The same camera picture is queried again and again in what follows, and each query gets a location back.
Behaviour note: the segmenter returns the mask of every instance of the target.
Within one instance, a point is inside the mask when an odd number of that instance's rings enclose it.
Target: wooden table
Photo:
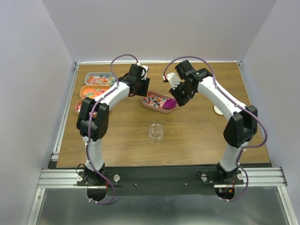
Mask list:
[[[176,64],[168,72],[175,72]],[[243,80],[236,63],[212,63],[218,82],[241,102],[250,105]],[[162,82],[166,64],[148,64],[150,71],[149,90],[169,94],[170,84]],[[203,63],[193,64],[204,67]],[[118,77],[128,72],[130,65],[114,65]],[[75,104],[80,99],[79,91],[89,72],[109,72],[109,65],[81,65],[74,87],[67,116],[58,168],[77,167],[85,162],[82,137],[76,129],[78,114]],[[164,126],[165,135],[160,142],[149,140],[148,130],[153,123]],[[223,130],[227,124],[224,116],[213,111],[213,104],[203,95],[183,107],[176,107],[170,114],[162,114],[142,106],[141,97],[128,97],[119,102],[109,115],[109,128],[103,138],[103,157],[106,166],[151,166],[151,165],[200,165],[216,164],[225,150]],[[261,134],[250,144],[262,141]],[[248,149],[242,163],[270,162],[265,147]]]

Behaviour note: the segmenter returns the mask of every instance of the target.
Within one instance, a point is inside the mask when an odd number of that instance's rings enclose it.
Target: magenta object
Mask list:
[[[168,99],[166,100],[166,102],[163,105],[163,109],[173,109],[175,108],[177,105],[177,101],[176,99],[172,98],[172,99]]]

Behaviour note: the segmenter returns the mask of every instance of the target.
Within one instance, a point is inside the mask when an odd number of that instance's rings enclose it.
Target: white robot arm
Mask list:
[[[228,121],[224,131],[227,145],[224,156],[217,165],[220,180],[226,180],[236,172],[242,149],[248,145],[248,142],[257,132],[257,122],[216,89],[212,74],[208,70],[202,68],[196,71],[188,60],[179,63],[175,68],[180,78],[185,81],[182,82],[175,73],[169,73],[166,79],[171,85],[170,93],[175,97],[178,105],[185,105],[194,97],[196,92],[200,92],[220,109]],[[217,83],[217,85],[236,104],[257,116],[257,109],[253,105],[247,107],[235,99],[220,84]]]
[[[93,119],[91,125],[92,140],[89,145],[89,156],[94,164],[94,167],[99,171],[103,165],[102,157],[102,138],[105,135],[108,128],[108,113],[109,111],[122,99],[132,95],[146,96],[149,85],[149,78],[147,78],[147,72],[149,68],[147,66],[138,66],[133,64],[130,71],[122,78],[119,78],[119,84],[115,83],[109,90],[115,89],[111,94],[104,97],[105,93],[94,99],[85,98],[82,102],[82,107],[77,121],[77,128],[80,130],[80,134],[83,137],[84,143],[88,143],[88,118],[92,104],[100,101],[100,106],[97,109],[97,117]],[[85,166],[93,171],[88,160],[85,162]]]

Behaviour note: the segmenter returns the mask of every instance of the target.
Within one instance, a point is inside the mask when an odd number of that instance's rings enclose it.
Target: white wall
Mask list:
[[[40,0],[0,2],[0,224],[26,224],[73,70]]]
[[[300,1],[277,0],[242,61],[252,103],[270,138],[271,161],[282,166],[300,221]]]
[[[75,61],[241,60],[275,0],[43,0]]]

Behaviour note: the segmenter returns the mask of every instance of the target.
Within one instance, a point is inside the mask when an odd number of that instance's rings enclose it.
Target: bolt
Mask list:
[[[202,174],[202,175],[201,175],[201,180],[207,181],[207,176],[206,176],[206,174]]]
[[[238,174],[238,179],[239,179],[239,180],[244,180],[243,174],[239,173],[239,174]]]
[[[118,182],[120,180],[120,176],[118,174],[114,175],[113,180]]]
[[[80,182],[80,181],[82,181],[83,180],[83,178],[82,178],[82,176],[77,176],[77,178],[76,178],[76,180],[78,181],[78,182]]]

